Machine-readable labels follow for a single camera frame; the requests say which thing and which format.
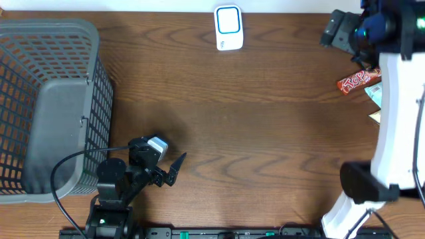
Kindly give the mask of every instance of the white electronic device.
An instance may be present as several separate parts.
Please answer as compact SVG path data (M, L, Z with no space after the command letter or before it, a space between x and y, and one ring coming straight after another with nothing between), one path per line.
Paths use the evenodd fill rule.
M236 5L217 7L214 10L217 49L236 50L244 44L242 15Z

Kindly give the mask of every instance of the wire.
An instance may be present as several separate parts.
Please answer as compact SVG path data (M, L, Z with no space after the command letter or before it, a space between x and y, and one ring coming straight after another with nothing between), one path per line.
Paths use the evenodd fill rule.
M66 212L65 208L62 206L62 204L59 201L58 195L56 194L56 190L54 189L54 174L56 173L56 171L58 170L58 168L65 163L67 160L81 155L83 153L92 153L92 152L100 152L100 151L115 151L115 150L123 150L123 149L129 149L131 146L124 146L124 147L113 147L113 148L104 148L104 149L87 149L87 150L83 150L77 153L73 153L67 157L65 157L64 159L62 159L61 161L59 161L53 168L52 173L50 174L50 189L52 191L52 195L53 195L53 199L55 201L55 203L58 205L60 211L65 215L66 219L68 219L68 221L75 227L75 229L81 234L81 236L85 239L87 239L87 236L85 235L85 233L80 229L80 227L78 227L77 223L75 223L75 221L71 218L71 216Z
M287 222L287 223L285 223L285 224L283 224L280 228L279 228L279 231L278 231L278 235L282 235L283 233L284 233L284 231L282 230L282 229L284 229L286 226L288 226L289 224L293 224L293 225L299 225L298 223L296 223L296 222ZM304 236L307 236L307 234L304 232L304 229L303 228L299 228L299 229L301 229L301 231L303 232L303 235Z
M420 123L422 121L422 112L424 111L424 104L425 104L425 90L419 102L419 112L418 112L418 117L416 120L416 129L414 131L413 166L412 166L414 184L416 185L419 198L422 201L422 204L424 205L424 208L425 208L425 197L424 197L424 192L422 191L421 183L419 181L419 173L418 173L419 134L420 134Z
M366 210L366 212L362 215L362 217L360 217L360 219L358 219L356 224L354 224L354 226L350 230L348 230L348 233L347 233L347 235L345 235L344 239L350 238L351 233L353 233L356 230L356 228L360 225L360 223L363 221L363 219L365 219L366 216L368 216L370 214L371 214L371 210L370 209Z
M93 206L96 204L96 200L99 198L99 195L96 195L92 198L92 200L90 201L90 209L93 208Z
M351 233L353 233L356 228L360 225L360 223L363 221L363 219L366 218L366 216L374 214L375 216L377 216L377 218L379 219L379 221L382 223L382 225L384 225L385 229L392 235L392 237L394 239L399 239L398 236L394 233L394 231L391 230L390 226L385 222L385 220L380 216L380 214L372 209L368 209L366 210L366 212L362 215L362 217L360 217L360 219L358 219L358 221L356 222L356 224L354 224L354 226L348 230L347 235L345 235L344 239L348 239L350 238Z
M377 211L372 211L372 213L377 216L377 218L380 220L382 225L384 225L385 229L389 231L394 239L398 239L398 236L391 230L391 227L384 221L384 219L380 216L380 214Z

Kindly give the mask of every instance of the white device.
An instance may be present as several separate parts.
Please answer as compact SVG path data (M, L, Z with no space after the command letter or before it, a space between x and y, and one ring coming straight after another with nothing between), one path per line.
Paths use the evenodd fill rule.
M214 10L217 49L236 50L244 44L242 15L236 5L217 7Z
M381 126L375 156L371 162L371 174L387 188L397 184L402 189L416 187L412 174L416 120L419 103L425 86L425 53L414 53L412 60L402 60L400 54L381 53L382 70ZM418 168L421 185L425 181L425 155L421 151L425 127L420 128ZM378 210L384 202L355 204L344 192L333 208L322 218L323 231L328 238L345 238L348 231L364 215L366 210ZM351 233L368 219L367 216Z

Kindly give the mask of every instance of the candy bar wrapper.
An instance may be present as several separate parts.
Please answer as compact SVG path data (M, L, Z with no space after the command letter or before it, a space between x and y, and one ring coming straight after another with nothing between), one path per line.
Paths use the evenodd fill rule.
M373 82L381 76L381 70L375 68L373 70L362 70L358 73L344 78L337 82L338 89L340 89L344 95L347 95L352 89L359 86Z

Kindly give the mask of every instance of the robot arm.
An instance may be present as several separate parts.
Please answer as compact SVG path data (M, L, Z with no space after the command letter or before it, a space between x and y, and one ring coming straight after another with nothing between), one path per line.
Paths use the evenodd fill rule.
M375 6L367 6L363 18L358 19L351 13L343 16L340 11L334 12L333 17L341 17L341 25L333 25L335 20L331 19L325 30L325 36L346 33L348 42L328 43L338 48L344 46L344 50L355 55L354 61L374 65L378 62L374 55L379 54L383 84L381 126L375 156L370 163L345 163L342 166L344 191L321 221L328 238L354 238L357 229L369 217L367 214L358 223L366 211L378 210L385 202L395 201L400 194L416 187L412 166L419 100L425 86L425 29L421 29L420 24L421 17L425 16L424 4L401 1L396 6L393 1L377 1ZM424 130L422 128L419 135L425 135ZM423 159L419 151L418 168L425 170ZM418 177L422 185L425 175L422 173Z
M167 152L168 144L155 136L139 137L129 143L129 166L122 159L110 158L96 170L99 195L93 198L86 223L86 234L80 238L145 238L143 229L133 221L129 203L147 185L173 186L186 153L169 172L157 164Z

